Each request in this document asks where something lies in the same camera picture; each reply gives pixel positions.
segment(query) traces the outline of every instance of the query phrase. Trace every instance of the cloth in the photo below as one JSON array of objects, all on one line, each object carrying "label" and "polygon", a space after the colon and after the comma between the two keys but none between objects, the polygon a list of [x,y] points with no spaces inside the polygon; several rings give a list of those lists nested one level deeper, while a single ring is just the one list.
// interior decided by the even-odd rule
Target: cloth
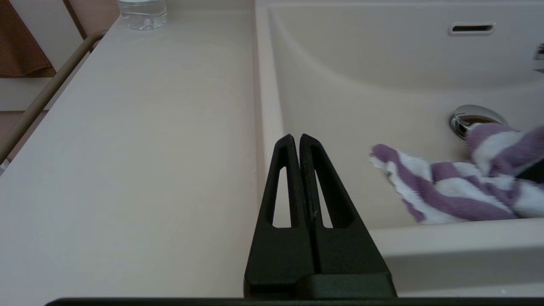
[{"label": "cloth", "polygon": [[544,217],[544,185],[516,178],[544,158],[544,126],[480,124],[466,144],[469,162],[429,163],[383,144],[370,161],[422,224]]},{"label": "cloth", "polygon": [[0,77],[54,76],[55,69],[9,0],[0,0],[0,17]]}]

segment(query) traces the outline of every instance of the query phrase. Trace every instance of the plastic bottle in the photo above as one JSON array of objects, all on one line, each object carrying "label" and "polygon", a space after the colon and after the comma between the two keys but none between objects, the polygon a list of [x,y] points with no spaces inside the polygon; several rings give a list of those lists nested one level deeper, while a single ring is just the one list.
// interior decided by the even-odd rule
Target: plastic bottle
[{"label": "plastic bottle", "polygon": [[166,23],[164,0],[117,0],[127,27],[134,30],[153,30]]}]

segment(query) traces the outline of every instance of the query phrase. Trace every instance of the brown towel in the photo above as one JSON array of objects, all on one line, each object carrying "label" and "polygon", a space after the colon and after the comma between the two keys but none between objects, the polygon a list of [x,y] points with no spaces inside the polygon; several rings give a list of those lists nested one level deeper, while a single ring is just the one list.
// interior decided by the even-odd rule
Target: brown towel
[{"label": "brown towel", "polygon": [[0,77],[52,77],[55,69],[9,3],[0,0]]}]

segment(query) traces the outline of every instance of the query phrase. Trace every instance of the sink basin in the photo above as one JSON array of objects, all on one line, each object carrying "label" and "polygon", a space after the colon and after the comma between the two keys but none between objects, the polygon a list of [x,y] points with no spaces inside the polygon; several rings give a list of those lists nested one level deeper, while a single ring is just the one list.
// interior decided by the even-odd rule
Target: sink basin
[{"label": "sink basin", "polygon": [[[258,183],[274,143],[321,141],[401,296],[542,296],[543,219],[417,225],[368,163],[384,143],[428,161],[467,158],[449,128],[476,104],[520,130],[543,123],[544,2],[283,1],[255,4]],[[451,35],[455,23],[491,25]],[[274,222],[288,227],[280,181]]]}]

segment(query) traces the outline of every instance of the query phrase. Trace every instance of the countertop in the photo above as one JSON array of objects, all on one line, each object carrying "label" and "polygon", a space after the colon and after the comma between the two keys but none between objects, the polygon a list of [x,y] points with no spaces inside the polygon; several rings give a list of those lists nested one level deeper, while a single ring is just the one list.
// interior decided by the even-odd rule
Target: countertop
[{"label": "countertop", "polygon": [[241,297],[254,125],[249,11],[117,20],[0,176],[0,304]]}]

